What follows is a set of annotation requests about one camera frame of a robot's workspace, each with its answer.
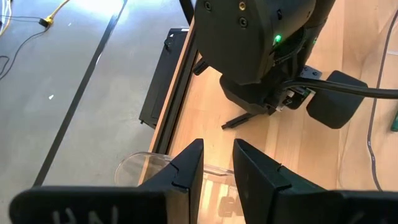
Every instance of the gray floor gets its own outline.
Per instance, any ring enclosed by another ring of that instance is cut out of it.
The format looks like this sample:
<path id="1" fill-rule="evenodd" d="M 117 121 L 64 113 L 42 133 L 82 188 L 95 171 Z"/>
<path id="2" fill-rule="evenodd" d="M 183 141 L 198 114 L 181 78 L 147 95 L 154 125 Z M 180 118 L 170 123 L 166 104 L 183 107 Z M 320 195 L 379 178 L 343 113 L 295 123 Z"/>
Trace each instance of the gray floor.
<path id="1" fill-rule="evenodd" d="M 14 1 L 12 8 L 14 16 L 45 17 L 60 2 Z M 113 13 L 111 2 L 70 1 L 0 81 L 0 223 L 8 222 L 10 199 L 32 186 Z M 168 30 L 187 26 L 178 0 L 127 2 L 46 185 L 113 185 L 120 161 L 148 150 L 154 131 L 139 124 L 139 112 Z M 13 56 L 24 39 L 42 30 L 13 21 L 0 37 L 0 55 Z"/>

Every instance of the wooden surface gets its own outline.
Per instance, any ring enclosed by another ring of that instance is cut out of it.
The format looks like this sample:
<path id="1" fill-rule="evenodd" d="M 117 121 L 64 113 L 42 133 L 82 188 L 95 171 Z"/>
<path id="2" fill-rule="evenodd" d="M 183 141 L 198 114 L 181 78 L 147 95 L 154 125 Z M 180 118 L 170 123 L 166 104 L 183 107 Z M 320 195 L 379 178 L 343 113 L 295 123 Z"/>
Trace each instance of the wooden surface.
<path id="1" fill-rule="evenodd" d="M 337 0 L 307 64 L 321 70 L 322 78 L 341 70 L 376 86 L 386 33 L 397 6 L 393 0 Z M 389 50 L 398 50 L 397 28 Z M 398 56 L 387 55 L 381 88 L 398 88 L 397 63 Z M 223 131 L 222 124 L 244 111 L 225 98 L 219 78 L 212 68 L 192 77 L 172 156 L 194 139 L 203 138 L 205 164 L 232 169 L 233 139 L 242 138 L 327 189 L 375 189 L 366 145 L 373 99 L 365 99 L 340 130 L 310 118 L 303 105 Z M 388 131 L 396 110 L 395 100 L 377 101 L 372 146 L 384 190 L 398 190 L 398 133 Z"/>

